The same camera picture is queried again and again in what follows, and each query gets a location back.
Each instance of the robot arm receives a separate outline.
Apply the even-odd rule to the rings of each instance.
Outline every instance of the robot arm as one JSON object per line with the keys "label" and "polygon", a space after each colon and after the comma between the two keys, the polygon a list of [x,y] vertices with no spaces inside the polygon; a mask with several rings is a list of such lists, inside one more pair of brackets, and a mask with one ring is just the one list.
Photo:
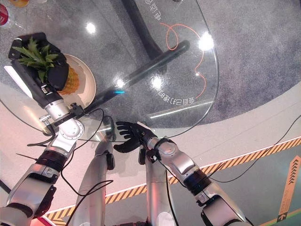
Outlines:
{"label": "robot arm", "polygon": [[190,190],[198,205],[204,206],[201,217],[206,225],[224,226],[235,222],[247,222],[240,208],[216,183],[211,182],[199,166],[180,151],[175,143],[166,138],[153,137],[147,142],[147,147],[158,153],[161,162],[170,167]]}
{"label": "robot arm", "polygon": [[227,194],[203,173],[199,166],[178,146],[167,138],[159,139],[152,131],[142,124],[117,122],[120,134],[130,138],[122,145],[115,145],[117,151],[131,151],[140,143],[144,146],[151,159],[159,159],[170,167],[172,172],[194,195],[200,207],[201,217],[207,226],[247,226],[243,212],[227,196]]}
{"label": "robot arm", "polygon": [[58,54],[55,67],[48,74],[49,83],[42,83],[36,71],[21,65],[17,60],[21,57],[20,53],[12,48],[9,52],[12,66],[6,66],[5,69],[26,94],[46,110],[48,114],[41,117],[45,124],[49,125],[48,119],[52,118],[59,131],[43,154],[13,187],[7,206],[0,208],[0,225],[6,226],[29,226],[33,218],[46,213],[56,191],[54,184],[59,173],[84,132],[83,124],[74,119],[84,114],[83,109],[75,103],[69,109],[56,91],[64,86],[68,75],[66,59],[57,47],[46,40],[44,33],[20,36],[12,46],[26,45],[30,37],[43,45],[49,44],[52,53]]}

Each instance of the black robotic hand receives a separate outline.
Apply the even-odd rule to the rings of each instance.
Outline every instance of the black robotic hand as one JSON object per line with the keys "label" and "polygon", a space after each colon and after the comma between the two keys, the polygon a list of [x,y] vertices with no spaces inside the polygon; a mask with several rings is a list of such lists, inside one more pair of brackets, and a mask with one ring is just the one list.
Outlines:
{"label": "black robotic hand", "polygon": [[43,32],[22,35],[19,36],[17,39],[14,39],[11,48],[9,50],[9,59],[11,60],[18,60],[21,58],[21,53],[17,50],[13,49],[12,47],[27,47],[29,43],[29,39],[33,38],[38,43],[38,48],[44,47],[49,45],[49,51],[51,54],[58,54],[56,59],[53,61],[54,67],[50,68],[48,71],[48,82],[56,90],[62,90],[65,86],[67,81],[68,72],[69,72],[69,65],[66,62],[66,58],[61,53],[60,49],[46,39],[46,35]]}
{"label": "black robotic hand", "polygon": [[114,145],[114,149],[121,153],[128,153],[140,145],[147,145],[147,142],[152,137],[157,137],[151,130],[145,128],[137,123],[131,123],[127,121],[116,122],[117,129],[122,130],[120,135],[125,135],[125,139],[129,139],[121,145]]}

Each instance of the white floor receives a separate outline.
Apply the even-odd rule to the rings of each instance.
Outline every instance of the white floor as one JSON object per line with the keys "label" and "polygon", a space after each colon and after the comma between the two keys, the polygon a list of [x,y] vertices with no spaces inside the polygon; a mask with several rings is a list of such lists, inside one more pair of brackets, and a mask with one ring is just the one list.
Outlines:
{"label": "white floor", "polygon": [[[0,104],[0,178],[10,188],[34,161],[18,156],[22,153],[37,158],[41,147],[27,147],[27,143],[44,140],[37,130],[30,128]],[[267,147],[277,142],[291,123],[301,114],[301,83],[267,104],[237,117],[212,124],[196,126],[174,137],[179,148],[189,154],[199,166],[239,156]],[[301,136],[301,119],[282,140]],[[96,142],[89,142],[79,149],[74,160],[65,170],[70,183],[78,188]],[[107,194],[145,182],[145,167],[138,164],[138,151],[130,154],[114,152],[116,168],[108,173],[114,183],[107,187]],[[51,210],[72,205],[76,194],[59,178]]]}

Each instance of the glass tabletop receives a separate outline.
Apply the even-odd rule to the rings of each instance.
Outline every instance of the glass tabletop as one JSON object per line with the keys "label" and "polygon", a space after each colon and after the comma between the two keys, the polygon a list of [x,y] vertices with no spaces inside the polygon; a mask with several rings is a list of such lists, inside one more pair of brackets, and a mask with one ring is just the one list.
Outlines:
{"label": "glass tabletop", "polygon": [[[197,1],[30,0],[23,8],[8,0],[2,4],[8,21],[0,26],[0,99],[38,130],[45,131],[39,117],[46,111],[3,68],[10,65],[13,39],[24,34],[44,32],[69,65],[80,68],[86,86],[62,95],[66,103],[86,107],[92,102],[89,107],[101,107],[114,122],[141,121],[159,137],[173,137],[198,124],[215,100],[218,62]],[[92,72],[92,80],[80,74],[84,70]],[[104,100],[112,88],[115,95]],[[85,126],[81,139],[91,137],[101,117],[94,112],[80,118]],[[109,129],[102,125],[93,140]],[[123,141],[118,132],[116,141]]]}

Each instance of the pineapple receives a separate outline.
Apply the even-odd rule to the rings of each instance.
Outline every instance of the pineapple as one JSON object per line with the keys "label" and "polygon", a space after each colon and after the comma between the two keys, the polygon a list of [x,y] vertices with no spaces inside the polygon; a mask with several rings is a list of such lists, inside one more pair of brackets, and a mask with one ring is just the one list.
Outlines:
{"label": "pineapple", "polygon": [[49,45],[46,45],[38,49],[38,44],[36,40],[31,37],[25,47],[12,47],[13,49],[19,51],[23,55],[19,59],[19,62],[28,67],[33,67],[38,71],[39,78],[43,83],[47,83],[48,70],[54,67],[53,61],[56,59],[58,54],[49,53]]}
{"label": "pineapple", "polygon": [[[33,67],[38,71],[40,80],[43,83],[48,83],[48,71],[54,67],[53,61],[57,58],[58,54],[50,54],[49,45],[38,49],[36,40],[31,37],[27,48],[25,47],[12,47],[23,55],[19,62],[28,67]],[[64,89],[59,91],[60,94],[71,94],[79,88],[79,75],[69,66],[69,72]]]}
{"label": "pineapple", "polygon": [[59,91],[60,94],[71,94],[79,88],[79,75],[69,66],[68,78],[64,89]]}

